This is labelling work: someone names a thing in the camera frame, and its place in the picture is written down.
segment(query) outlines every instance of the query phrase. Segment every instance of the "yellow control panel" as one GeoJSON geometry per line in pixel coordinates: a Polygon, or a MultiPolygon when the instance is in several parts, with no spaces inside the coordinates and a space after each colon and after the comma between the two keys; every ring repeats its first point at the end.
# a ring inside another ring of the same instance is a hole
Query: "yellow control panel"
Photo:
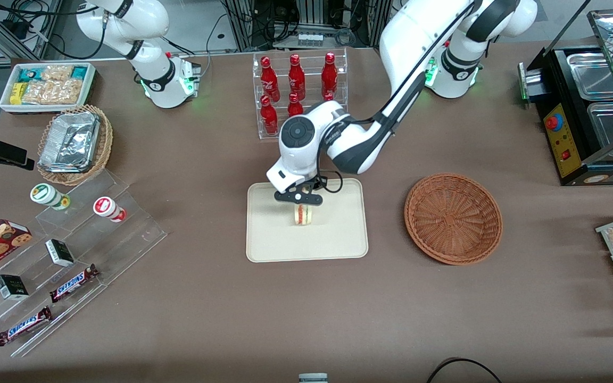
{"type": "Polygon", "coordinates": [[[581,156],[576,150],[576,143],[571,136],[567,117],[562,109],[562,104],[555,107],[545,119],[545,132],[548,134],[548,141],[554,153],[555,163],[559,169],[560,175],[566,177],[574,170],[581,167],[581,156]]]}

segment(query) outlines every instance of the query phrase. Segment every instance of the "white tray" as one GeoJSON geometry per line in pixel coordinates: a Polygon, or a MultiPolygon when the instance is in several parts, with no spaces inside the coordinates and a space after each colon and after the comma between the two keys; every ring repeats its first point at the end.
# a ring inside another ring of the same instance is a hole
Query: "white tray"
{"type": "Polygon", "coordinates": [[[33,63],[33,64],[18,64],[13,67],[11,75],[6,83],[2,98],[0,99],[0,108],[2,111],[9,113],[44,113],[44,112],[60,112],[72,107],[82,106],[87,102],[89,91],[92,89],[93,76],[96,70],[90,63],[33,63]],[[20,72],[24,69],[41,68],[47,65],[72,65],[74,67],[87,67],[87,73],[82,83],[80,96],[75,104],[58,104],[58,105],[11,105],[11,90],[13,85],[18,82],[20,72]]]}
{"type": "MultiPolygon", "coordinates": [[[[328,188],[337,189],[339,180],[328,188]]],[[[295,224],[294,204],[275,201],[274,187],[253,184],[247,191],[246,255],[252,262],[357,259],[368,252],[363,189],[345,179],[336,194],[319,190],[323,204],[314,206],[310,225],[295,224]]]]}

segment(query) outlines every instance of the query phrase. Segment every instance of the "small black box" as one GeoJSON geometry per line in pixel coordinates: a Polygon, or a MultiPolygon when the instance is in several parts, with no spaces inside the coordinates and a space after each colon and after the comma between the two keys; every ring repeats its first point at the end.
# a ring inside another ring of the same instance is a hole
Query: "small black box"
{"type": "Polygon", "coordinates": [[[22,301],[29,296],[25,285],[22,284],[22,279],[19,276],[8,276],[7,274],[0,275],[0,293],[4,299],[13,301],[22,301]]]}
{"type": "Polygon", "coordinates": [[[51,255],[51,260],[59,266],[71,267],[75,262],[72,254],[70,254],[70,250],[68,250],[68,246],[61,240],[47,240],[46,249],[49,251],[49,255],[51,255]]]}

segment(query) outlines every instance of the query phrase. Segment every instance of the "yellow snack package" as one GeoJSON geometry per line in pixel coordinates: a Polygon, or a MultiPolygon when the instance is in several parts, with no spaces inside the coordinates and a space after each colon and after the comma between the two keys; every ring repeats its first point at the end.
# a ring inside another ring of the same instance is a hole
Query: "yellow snack package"
{"type": "Polygon", "coordinates": [[[11,96],[9,98],[11,105],[22,104],[22,95],[25,94],[25,90],[27,90],[27,82],[16,82],[13,84],[11,96]]]}

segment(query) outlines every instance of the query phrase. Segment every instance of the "red emergency stop button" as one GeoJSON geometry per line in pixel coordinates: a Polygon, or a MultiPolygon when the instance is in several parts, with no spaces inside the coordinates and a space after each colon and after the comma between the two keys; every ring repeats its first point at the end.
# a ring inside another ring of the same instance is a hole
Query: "red emergency stop button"
{"type": "Polygon", "coordinates": [[[545,128],[552,130],[552,131],[559,131],[560,129],[562,129],[563,121],[564,119],[562,118],[562,115],[559,113],[555,113],[552,116],[545,119],[545,128]]]}

